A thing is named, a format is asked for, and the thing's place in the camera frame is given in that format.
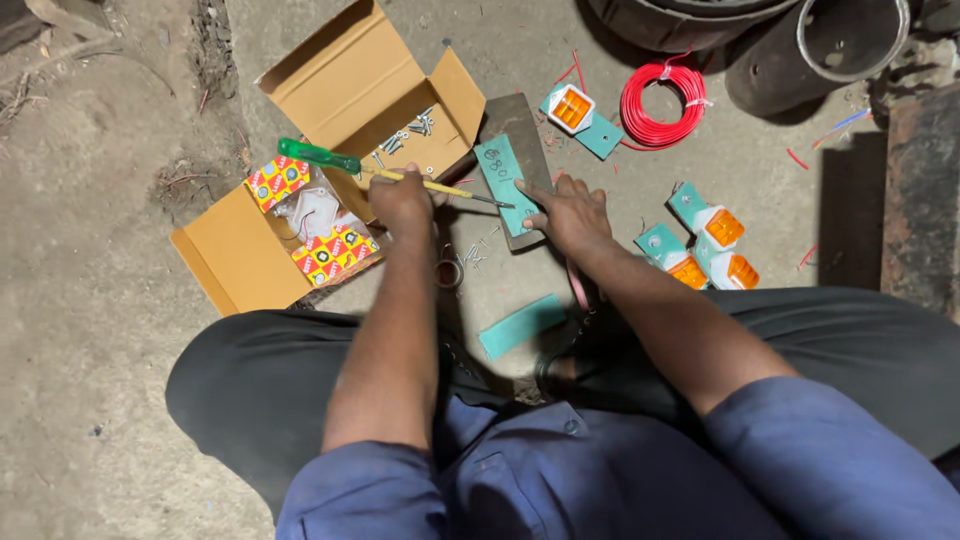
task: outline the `black pants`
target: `black pants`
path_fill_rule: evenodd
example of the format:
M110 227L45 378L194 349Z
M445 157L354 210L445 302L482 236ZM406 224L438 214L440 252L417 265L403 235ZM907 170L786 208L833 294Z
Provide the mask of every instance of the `black pants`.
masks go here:
M705 294L928 458L960 443L960 328L946 318L860 289ZM201 332L170 374L174 421L256 490L275 520L291 480L319 454L326 402L359 323L316 311L234 315ZM696 416L623 319L605 308L588 324L574 345L578 383L561 397L653 416L697 437ZM471 405L513 406L476 377L456 343L442 343L440 404L452 392Z

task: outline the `concrete floor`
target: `concrete floor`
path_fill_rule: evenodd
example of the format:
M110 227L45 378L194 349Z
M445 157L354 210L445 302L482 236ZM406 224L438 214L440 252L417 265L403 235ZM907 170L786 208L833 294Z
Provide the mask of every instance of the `concrete floor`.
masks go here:
M239 95L211 101L203 117L196 115L202 89L190 67L193 2L130 3L125 32L142 41L144 56L176 98L132 62L66 62L42 79L48 100L0 129L0 182L9 201L0 214L0 315L8 329L0 334L0 536L272 536L266 505L200 455L164 408L177 354L217 315L167 240L172 219L179 226L196 212L162 208L156 172L184 156L210 163L223 177L211 183L213 196L221 196L242 178L232 157L236 125L250 135L255 160L272 157L276 138L296 130L250 82L346 3L227 0ZM592 34L595 19L572 0L490 3L482 14L481 4L387 0L384 9L424 72L449 40L489 98L519 89L536 104L570 65L575 47L590 95L611 117L623 83L648 58L602 29ZM157 43L160 28L170 31L167 49ZM810 142L859 110L859 93L848 101L837 92L805 122L777 126L730 103L722 60L707 76L715 105L684 143L655 153L620 147L607 161L586 151L547 160L556 171L610 191L614 235L633 251L642 221L663 221L684 234L663 203L675 182L691 181L746 225L738 252L761 274L760 286L814 284L813 268L797 270L818 241L826 176ZM679 114L669 94L650 99L663 117ZM811 170L792 161L786 147ZM495 224L464 214L453 228L459 251ZM462 289L467 335L475 339L551 292L571 301L565 272L547 250L512 257L502 238L490 244L483 276L468 273ZM366 311L381 271L366 272L317 306ZM475 341L471 347L477 351ZM531 353L518 348L491 369L520 376ZM91 431L98 426L99 435Z

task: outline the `blue shirt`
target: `blue shirt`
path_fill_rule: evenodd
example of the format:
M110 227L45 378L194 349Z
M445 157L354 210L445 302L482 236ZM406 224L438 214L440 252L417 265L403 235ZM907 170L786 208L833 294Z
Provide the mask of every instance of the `blue shirt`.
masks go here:
M459 458L359 442L294 479L278 539L960 538L960 495L833 388L758 380L704 424L713 456L656 420L567 403L501 423L454 398Z

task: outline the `red wire spool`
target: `red wire spool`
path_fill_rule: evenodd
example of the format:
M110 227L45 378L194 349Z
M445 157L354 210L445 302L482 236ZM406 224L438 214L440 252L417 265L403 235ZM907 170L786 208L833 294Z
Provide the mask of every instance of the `red wire spool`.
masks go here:
M627 80L627 84L623 86L623 95L620 96L620 117L627 134L641 146L621 140L624 145L643 151L670 148L684 140L700 123L704 117L704 107L709 104L704 77L699 71L688 67L670 65L670 61L687 54L690 53L667 59L664 63L642 65ZM643 89L654 81L661 80L663 75L684 97L684 115L675 124L661 124L648 116L640 99Z

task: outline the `colorful printed packaging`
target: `colorful printed packaging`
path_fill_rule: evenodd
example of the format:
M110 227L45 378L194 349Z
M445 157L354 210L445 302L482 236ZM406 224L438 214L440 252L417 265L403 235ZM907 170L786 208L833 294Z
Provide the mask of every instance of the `colorful printed packaging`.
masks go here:
M314 236L290 256L314 288L342 282L383 257L376 243L346 225Z
M284 156L277 156L243 181L263 213L309 182L310 165Z

